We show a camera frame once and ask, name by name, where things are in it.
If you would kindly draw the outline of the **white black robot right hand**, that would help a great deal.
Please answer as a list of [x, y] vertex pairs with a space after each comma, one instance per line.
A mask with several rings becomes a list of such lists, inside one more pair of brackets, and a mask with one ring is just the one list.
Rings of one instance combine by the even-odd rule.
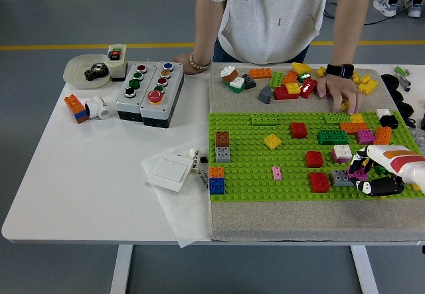
[[424, 191], [424, 157], [401, 145], [368, 145], [357, 151], [352, 158], [349, 173], [353, 174], [367, 160], [365, 172], [378, 164], [389, 173], [381, 177], [364, 181], [353, 176], [349, 180], [367, 196], [388, 196], [400, 194], [405, 184], [415, 184]]

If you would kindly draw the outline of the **person's right hand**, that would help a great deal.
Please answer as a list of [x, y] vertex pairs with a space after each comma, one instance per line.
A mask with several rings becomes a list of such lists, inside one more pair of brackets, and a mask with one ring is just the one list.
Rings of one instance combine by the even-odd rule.
[[183, 72], [188, 75], [195, 75], [200, 73], [201, 71], [196, 69], [190, 62], [189, 53], [182, 53], [175, 56], [172, 61], [178, 62], [183, 65]]

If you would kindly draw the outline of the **person's left hand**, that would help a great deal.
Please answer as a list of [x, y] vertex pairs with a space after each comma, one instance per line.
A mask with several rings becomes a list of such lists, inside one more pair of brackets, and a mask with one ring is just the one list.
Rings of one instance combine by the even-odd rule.
[[349, 107], [347, 111], [350, 115], [360, 111], [365, 97], [352, 80], [334, 75], [326, 75], [318, 80], [317, 93], [320, 98], [326, 94], [332, 96], [334, 113], [341, 111], [343, 98], [348, 99]]

